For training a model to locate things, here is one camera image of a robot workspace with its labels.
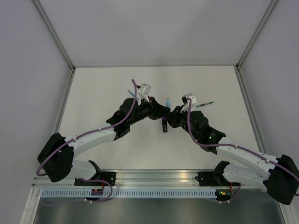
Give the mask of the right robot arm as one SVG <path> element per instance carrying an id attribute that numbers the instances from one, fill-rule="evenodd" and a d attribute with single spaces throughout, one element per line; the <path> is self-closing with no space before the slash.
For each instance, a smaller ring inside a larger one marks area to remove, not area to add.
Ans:
<path id="1" fill-rule="evenodd" d="M 206 152 L 230 158 L 242 165 L 235 167 L 228 161 L 220 162 L 213 171 L 213 180 L 218 185 L 236 182 L 265 191 L 279 203 L 289 205 L 298 196 L 299 169 L 288 155 L 280 157 L 254 152 L 226 134 L 212 128 L 200 111 L 181 111 L 177 106 L 166 115 L 172 128 L 183 128 L 195 144 Z"/>

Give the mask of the light blue pen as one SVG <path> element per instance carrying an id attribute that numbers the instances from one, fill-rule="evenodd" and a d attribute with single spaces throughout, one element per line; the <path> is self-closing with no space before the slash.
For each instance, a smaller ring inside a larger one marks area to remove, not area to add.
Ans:
<path id="1" fill-rule="evenodd" d="M 166 104 L 165 104 L 165 106 L 166 106 L 167 108 L 171 109 L 171 103 L 170 103 L 170 100 L 169 100 L 169 99 L 166 100 Z"/>

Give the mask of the black purple highlighter pen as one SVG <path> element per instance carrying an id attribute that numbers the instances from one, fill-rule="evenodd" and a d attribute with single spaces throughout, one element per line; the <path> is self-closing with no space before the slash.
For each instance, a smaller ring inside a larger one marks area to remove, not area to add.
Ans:
<path id="1" fill-rule="evenodd" d="M 162 117 L 162 129 L 164 133 L 168 132 L 168 122 L 165 117 Z"/>

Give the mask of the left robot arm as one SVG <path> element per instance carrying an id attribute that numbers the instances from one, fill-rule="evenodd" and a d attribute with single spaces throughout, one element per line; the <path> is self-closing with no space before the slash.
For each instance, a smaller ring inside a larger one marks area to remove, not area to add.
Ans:
<path id="1" fill-rule="evenodd" d="M 131 125 L 145 118 L 157 120 L 170 112 L 154 97 L 140 103 L 127 98 L 114 115 L 99 127 L 82 134 L 64 137 L 60 133 L 51 135 L 37 157 L 40 167 L 36 174 L 46 175 L 52 182 L 64 178 L 84 178 L 90 185 L 101 182 L 101 170 L 95 162 L 76 160 L 83 152 L 107 142 L 120 139 L 130 132 Z"/>

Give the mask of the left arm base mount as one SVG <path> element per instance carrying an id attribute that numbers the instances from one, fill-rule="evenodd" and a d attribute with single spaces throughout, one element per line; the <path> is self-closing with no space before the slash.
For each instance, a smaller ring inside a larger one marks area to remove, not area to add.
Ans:
<path id="1" fill-rule="evenodd" d="M 115 186 L 116 172 L 102 171 L 94 161 L 89 160 L 88 162 L 94 168 L 95 174 L 90 179 L 87 179 L 87 181 L 84 181 L 82 178 L 76 178 L 74 182 L 75 186 L 97 186 L 103 188 L 109 186 L 107 183 L 112 187 Z"/>

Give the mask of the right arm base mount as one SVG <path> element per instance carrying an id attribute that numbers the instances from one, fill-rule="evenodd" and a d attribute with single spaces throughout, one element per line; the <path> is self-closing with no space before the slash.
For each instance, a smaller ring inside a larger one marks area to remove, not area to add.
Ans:
<path id="1" fill-rule="evenodd" d="M 229 182 L 224 176 L 224 168 L 230 163 L 228 161 L 221 161 L 213 171 L 200 171 L 195 176 L 195 180 L 199 182 L 201 187 L 230 187 L 239 186 L 237 182 Z"/>

